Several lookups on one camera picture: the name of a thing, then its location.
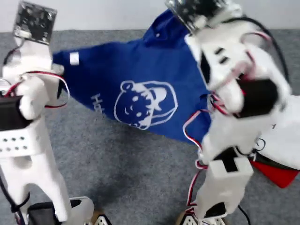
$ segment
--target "black wire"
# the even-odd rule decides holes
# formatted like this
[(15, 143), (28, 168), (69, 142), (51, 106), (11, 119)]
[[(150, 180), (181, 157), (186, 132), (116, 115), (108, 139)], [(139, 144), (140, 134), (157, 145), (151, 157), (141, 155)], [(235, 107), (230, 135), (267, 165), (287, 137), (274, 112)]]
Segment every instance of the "black wire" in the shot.
[(245, 217), (246, 217), (246, 219), (248, 221), (248, 225), (251, 225), (251, 220), (250, 220), (248, 214), (243, 210), (243, 208), (240, 205), (238, 206), (238, 208), (245, 215)]
[(272, 39), (274, 48), (275, 48), (275, 50), (276, 50), (276, 52), (279, 56), (279, 60), (282, 63), (285, 79), (288, 83), (290, 83), (290, 73), (289, 73), (289, 70), (288, 70), (288, 67), (287, 67), (287, 64), (286, 64), (286, 61), (285, 61), (285, 57), (282, 53), (282, 50), (281, 50), (279, 44), (277, 43), (276, 39), (272, 35), (272, 33), (265, 26), (263, 26), (260, 22), (258, 22), (255, 19), (249, 18), (249, 17), (232, 18), (232, 19), (229, 19), (227, 21), (224, 21), (223, 23), (232, 23), (232, 22), (236, 22), (236, 21), (247, 21), (247, 22), (253, 23), (256, 26), (258, 26), (264, 33), (266, 33), (267, 35), (270, 36), (270, 38)]
[(26, 204), (26, 202), (28, 202), (28, 200), (30, 198), (30, 194), (28, 194), (28, 197), (25, 199), (25, 201), (22, 204), (16, 205), (16, 203), (14, 202), (14, 200), (12, 199), (12, 197), (9, 195), (8, 191), (6, 190), (1, 176), (0, 176), (0, 188), (1, 188), (5, 198), (7, 199), (7, 201), (9, 202), (9, 204), (11, 206), (12, 213), (17, 213), (18, 216), (20, 217), (20, 220), (21, 220), (20, 225), (25, 225), (25, 221), (24, 221), (24, 218), (23, 218), (20, 208), (22, 206), (24, 206)]
[(18, 49), (20, 49), (23, 45), (24, 45), (25, 39), (22, 40), (21, 44), (19, 46), (17, 46), (16, 48), (13, 48), (12, 50), (10, 50), (7, 55), (4, 58), (3, 61), (3, 65), (5, 66), (8, 63), (9, 58), (15, 53), (15, 51), (17, 51)]

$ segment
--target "gray carpet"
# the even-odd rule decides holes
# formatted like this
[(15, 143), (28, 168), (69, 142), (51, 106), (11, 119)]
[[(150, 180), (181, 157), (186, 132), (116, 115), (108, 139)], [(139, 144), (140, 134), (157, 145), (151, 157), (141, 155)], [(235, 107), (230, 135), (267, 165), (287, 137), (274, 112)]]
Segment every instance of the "gray carpet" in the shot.
[[(52, 49), (128, 41), (144, 31), (55, 32)], [(275, 30), (292, 73), (294, 94), (300, 94), (300, 31)], [(0, 62), (14, 46), (10, 34), (0, 34)], [(195, 173), (195, 147), (119, 124), (92, 112), (73, 99), (67, 108), (48, 111), (47, 122), (59, 169), (70, 196), (86, 195), (103, 208), (113, 225), (173, 225), (184, 210)], [(203, 182), (201, 175), (197, 187)], [(47, 200), (32, 187), (32, 200)], [(254, 225), (298, 224), (300, 177), (279, 189), (255, 174), (242, 206)], [(232, 225), (246, 225), (236, 211)], [(0, 224), (12, 225), (8, 203), (0, 194)]]

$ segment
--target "white wall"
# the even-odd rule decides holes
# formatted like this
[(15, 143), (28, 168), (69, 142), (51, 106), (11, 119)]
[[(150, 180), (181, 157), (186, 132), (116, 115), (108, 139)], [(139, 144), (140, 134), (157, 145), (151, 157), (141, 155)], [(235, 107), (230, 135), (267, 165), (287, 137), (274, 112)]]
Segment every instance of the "white wall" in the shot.
[[(0, 32), (11, 31), (19, 0), (0, 0)], [(165, 0), (28, 0), (58, 10), (56, 30), (146, 29)], [(300, 29), (299, 0), (236, 0), (272, 28)]]

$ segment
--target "white wire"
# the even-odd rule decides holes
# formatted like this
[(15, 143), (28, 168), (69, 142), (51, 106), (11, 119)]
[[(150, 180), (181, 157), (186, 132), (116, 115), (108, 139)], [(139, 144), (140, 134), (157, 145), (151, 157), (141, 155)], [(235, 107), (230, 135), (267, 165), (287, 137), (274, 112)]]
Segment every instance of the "white wire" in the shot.
[(66, 80), (65, 80), (64, 78), (60, 77), (59, 75), (44, 74), (44, 73), (47, 73), (47, 72), (44, 72), (44, 71), (40, 71), (40, 72), (43, 72), (43, 73), (37, 72), (37, 74), (39, 74), (39, 75), (44, 75), (44, 76), (55, 77), (55, 78), (57, 78), (57, 79), (63, 81), (63, 83), (65, 84), (65, 87), (66, 87), (66, 89), (67, 89), (67, 101), (66, 101), (64, 104), (61, 104), (61, 105), (66, 105), (66, 104), (68, 103), (69, 99), (71, 98), (70, 89), (69, 89), (69, 87), (68, 87), (68, 84), (67, 84)]
[(243, 34), (241, 39), (240, 39), (241, 43), (244, 44), (246, 37), (249, 36), (249, 35), (259, 35), (262, 38), (264, 38), (266, 41), (268, 41), (269, 44), (271, 44), (271, 42), (272, 42), (272, 38), (269, 35), (267, 35), (266, 33), (261, 32), (261, 31), (255, 31), (255, 32), (249, 32), (249, 33)]
[(199, 111), (199, 110), (198, 110), (197, 112), (195, 112), (194, 115), (191, 116), (191, 118), (189, 118), (189, 119), (183, 124), (182, 131), (183, 131), (184, 136), (185, 136), (187, 139), (189, 139), (191, 142), (193, 142), (193, 143), (198, 147), (198, 149), (199, 149), (200, 151), (202, 151), (202, 148), (201, 148), (201, 146), (199, 145), (199, 143), (198, 143), (197, 141), (195, 141), (194, 139), (192, 139), (191, 137), (189, 137), (189, 136), (187, 135), (187, 131), (186, 131), (187, 126), (188, 126), (190, 123), (192, 123), (192, 122), (197, 118), (197, 116), (199, 116), (200, 113), (201, 113), (201, 111)]

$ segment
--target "white label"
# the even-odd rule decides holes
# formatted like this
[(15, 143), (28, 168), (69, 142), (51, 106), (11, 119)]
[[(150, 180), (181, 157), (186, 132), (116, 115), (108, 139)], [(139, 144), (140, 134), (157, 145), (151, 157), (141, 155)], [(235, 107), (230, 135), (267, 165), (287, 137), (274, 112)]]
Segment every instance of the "white label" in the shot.
[(78, 52), (70, 53), (70, 64), (72, 66), (78, 66), (79, 65), (79, 53)]

